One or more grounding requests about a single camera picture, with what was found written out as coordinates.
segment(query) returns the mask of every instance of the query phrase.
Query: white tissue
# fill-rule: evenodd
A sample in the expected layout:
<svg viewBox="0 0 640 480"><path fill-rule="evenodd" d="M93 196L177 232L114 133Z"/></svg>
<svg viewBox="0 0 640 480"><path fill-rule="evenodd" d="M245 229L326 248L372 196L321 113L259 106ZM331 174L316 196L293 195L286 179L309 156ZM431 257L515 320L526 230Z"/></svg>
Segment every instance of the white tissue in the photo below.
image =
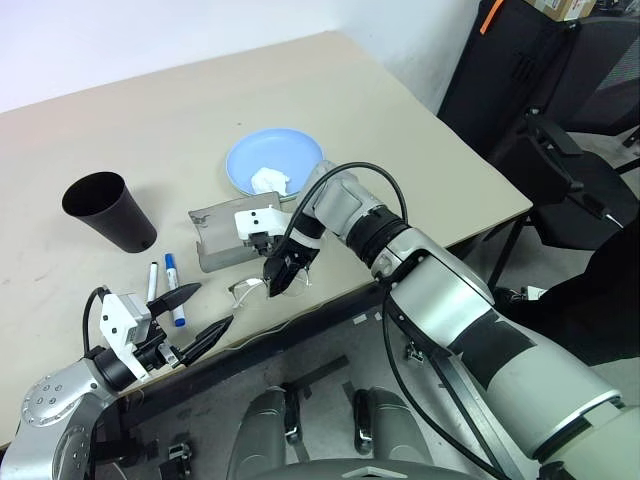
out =
<svg viewBox="0 0 640 480"><path fill-rule="evenodd" d="M280 170L262 167L251 177L251 186L255 193L278 192L285 197L289 180L291 179Z"/></svg>

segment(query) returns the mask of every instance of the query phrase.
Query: black cable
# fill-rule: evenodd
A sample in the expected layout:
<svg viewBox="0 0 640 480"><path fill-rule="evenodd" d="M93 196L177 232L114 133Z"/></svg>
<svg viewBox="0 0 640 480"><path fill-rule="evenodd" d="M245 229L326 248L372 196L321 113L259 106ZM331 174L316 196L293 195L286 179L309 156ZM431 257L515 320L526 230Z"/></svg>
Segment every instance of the black cable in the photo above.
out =
<svg viewBox="0 0 640 480"><path fill-rule="evenodd" d="M91 313L91 306L97 296L102 298L107 290L104 287L98 287L87 298L87 303L84 305L84 312L82 313L82 346L84 347L84 354L88 354L91 347L89 345L89 313Z"/></svg>
<svg viewBox="0 0 640 480"><path fill-rule="evenodd" d="M352 168L365 168L367 170L373 170L374 172L377 172L380 175L382 175L391 184L391 186L393 187L393 190L396 193L396 196L398 197L398 201L400 202L400 212L401 212L402 220L405 223L409 221L407 216L407 202L404 199L402 190L400 190L400 186L398 185L396 180L391 176L389 172L387 172L384 168L369 162L345 163L343 165L338 165L336 168L332 170L329 170L322 177L320 177L318 181L314 183L313 186L309 189L309 191L304 196L304 198L298 203L296 210L293 212L293 215L291 216L289 225L287 225L287 229L284 231L282 239L278 243L278 246L273 250L271 256L276 255L279 252L281 246L284 245L287 240L289 240L296 221L298 220L300 215L302 215L302 212L304 211L309 201L311 201L311 198L315 195L315 193L318 190L320 190L320 188L322 188L324 184L327 182L327 180L329 180L331 177L333 177L334 175L340 172L343 172L344 170L350 170Z"/></svg>
<svg viewBox="0 0 640 480"><path fill-rule="evenodd" d="M402 377L400 376L400 372L398 371L398 366L396 365L396 361L393 358L393 351L391 350L391 341L389 340L389 327L387 324L387 315L385 311L385 304L388 296L389 294L387 293L382 303L382 335L384 337L384 346L387 351L387 358L389 359L389 365L391 367L391 371L393 372L393 376L396 378L396 381L398 382L398 386L400 387L400 390L402 390L402 393L404 394L405 398L409 401L409 403L416 410L416 412L418 412L418 415L420 415L420 417L427 423L427 425L429 425L433 430L435 430L435 432L438 435L440 435L449 445L451 445L453 448L458 450L462 455L467 457L467 459L469 459L473 464L480 467L482 470L487 472L489 475L492 475L493 477L497 478L498 480L511 480L500 470L496 469L492 465L482 460L475 453L473 453L471 450L469 450L467 447L465 447L459 441L457 441L455 438L449 435L446 432L446 430L444 430L440 425L438 425L436 421L433 418L431 418L429 414L427 414L427 412L425 412L422 409L422 407L420 407L416 399L413 397L413 395L411 395L411 392L409 392L409 389L404 383L404 380L402 380Z"/></svg>

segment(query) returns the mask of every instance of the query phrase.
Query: black cup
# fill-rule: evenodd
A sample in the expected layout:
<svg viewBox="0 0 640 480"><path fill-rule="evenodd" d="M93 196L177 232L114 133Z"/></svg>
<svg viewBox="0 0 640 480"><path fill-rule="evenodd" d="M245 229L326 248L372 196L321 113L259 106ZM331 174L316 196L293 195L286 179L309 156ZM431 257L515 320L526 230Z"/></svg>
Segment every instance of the black cup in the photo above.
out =
<svg viewBox="0 0 640 480"><path fill-rule="evenodd" d="M81 178L65 192L62 208L125 252L146 250L158 235L117 173Z"/></svg>

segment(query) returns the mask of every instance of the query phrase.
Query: blue marker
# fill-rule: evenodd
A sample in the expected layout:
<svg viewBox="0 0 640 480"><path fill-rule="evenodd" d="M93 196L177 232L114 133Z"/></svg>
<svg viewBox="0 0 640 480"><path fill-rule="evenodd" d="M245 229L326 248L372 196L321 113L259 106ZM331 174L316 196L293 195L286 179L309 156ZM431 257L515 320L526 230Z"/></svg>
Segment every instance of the blue marker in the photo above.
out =
<svg viewBox="0 0 640 480"><path fill-rule="evenodd" d="M164 263L167 266L167 280L169 281L169 290L178 288L178 270L176 270L176 264L173 261L173 255L167 253L164 256ZM186 320L184 319L184 309L182 305L171 310L173 315L173 324L176 327L184 327Z"/></svg>

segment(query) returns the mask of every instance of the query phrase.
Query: chair wheel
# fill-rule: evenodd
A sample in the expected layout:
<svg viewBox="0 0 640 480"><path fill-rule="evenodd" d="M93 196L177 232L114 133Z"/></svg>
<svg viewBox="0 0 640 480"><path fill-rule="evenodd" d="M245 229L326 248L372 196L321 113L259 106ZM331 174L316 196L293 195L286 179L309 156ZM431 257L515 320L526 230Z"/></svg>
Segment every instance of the chair wheel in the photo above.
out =
<svg viewBox="0 0 640 480"><path fill-rule="evenodd" d="M353 395L353 422L353 446L360 455L368 455L373 450L373 435L367 390L360 389Z"/></svg>

